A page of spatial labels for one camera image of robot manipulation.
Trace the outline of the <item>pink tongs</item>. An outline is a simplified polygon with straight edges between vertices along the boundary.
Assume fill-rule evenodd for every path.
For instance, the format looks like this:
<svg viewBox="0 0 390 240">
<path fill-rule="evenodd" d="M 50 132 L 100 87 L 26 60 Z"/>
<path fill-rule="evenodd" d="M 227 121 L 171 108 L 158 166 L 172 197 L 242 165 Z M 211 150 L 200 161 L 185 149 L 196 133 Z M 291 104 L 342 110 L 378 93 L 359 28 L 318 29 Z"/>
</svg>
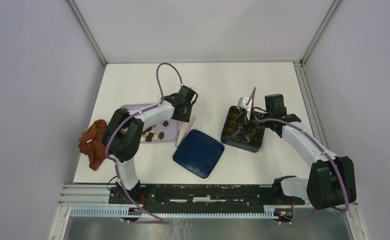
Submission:
<svg viewBox="0 0 390 240">
<path fill-rule="evenodd" d="M 196 116 L 192 117 L 191 120 L 188 123 L 180 122 L 179 127 L 178 127 L 178 134 L 177 134 L 177 139 L 175 142 L 175 147 L 178 147 L 182 140 L 187 136 L 187 134 L 191 131 L 195 121 L 196 121 Z"/>
</svg>

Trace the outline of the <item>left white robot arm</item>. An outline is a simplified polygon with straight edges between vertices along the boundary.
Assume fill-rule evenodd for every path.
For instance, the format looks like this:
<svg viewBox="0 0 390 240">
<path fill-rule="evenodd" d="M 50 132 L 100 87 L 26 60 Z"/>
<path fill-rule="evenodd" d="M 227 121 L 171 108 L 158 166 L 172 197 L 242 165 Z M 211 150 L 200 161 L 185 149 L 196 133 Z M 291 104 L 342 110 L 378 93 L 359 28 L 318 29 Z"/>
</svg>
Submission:
<svg viewBox="0 0 390 240">
<path fill-rule="evenodd" d="M 119 178 L 121 197 L 128 204 L 139 200 L 140 180 L 135 170 L 134 157 L 140 146 L 142 133 L 149 127 L 168 120 L 188 123 L 192 107 L 198 98 L 194 89 L 182 85 L 177 93 L 166 95 L 157 103 L 126 111 L 117 109 L 102 137 L 105 157 L 114 162 Z"/>
</svg>

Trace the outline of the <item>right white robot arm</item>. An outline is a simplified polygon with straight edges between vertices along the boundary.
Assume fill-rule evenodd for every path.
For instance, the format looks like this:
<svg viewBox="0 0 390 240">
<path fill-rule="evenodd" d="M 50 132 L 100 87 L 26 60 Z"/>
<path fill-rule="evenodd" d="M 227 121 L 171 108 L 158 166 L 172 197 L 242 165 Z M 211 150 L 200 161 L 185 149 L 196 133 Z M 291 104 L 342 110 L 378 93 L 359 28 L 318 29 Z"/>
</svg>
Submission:
<svg viewBox="0 0 390 240">
<path fill-rule="evenodd" d="M 282 94 L 265 96 L 265 109 L 254 106 L 254 96 L 238 100 L 235 122 L 238 129 L 232 137 L 248 142 L 256 130 L 270 129 L 290 144 L 310 169 L 309 177 L 283 176 L 274 180 L 271 196 L 278 204 L 291 197 L 309 201 L 316 210 L 333 208 L 346 212 L 356 201 L 353 161 L 339 156 L 308 132 L 301 119 L 289 114 Z"/>
</svg>

